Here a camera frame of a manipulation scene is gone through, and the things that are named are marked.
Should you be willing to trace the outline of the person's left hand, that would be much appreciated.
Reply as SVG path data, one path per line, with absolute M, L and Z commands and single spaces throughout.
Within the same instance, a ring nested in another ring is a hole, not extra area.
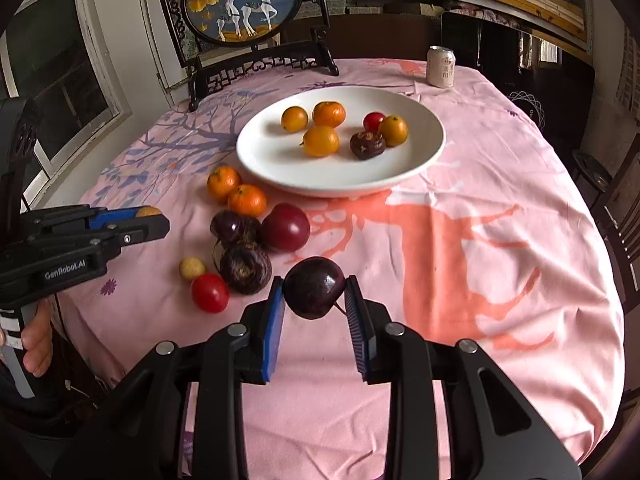
M 43 376 L 51 364 L 53 353 L 49 300 L 38 302 L 34 317 L 23 330 L 22 343 L 25 370 L 35 377 Z

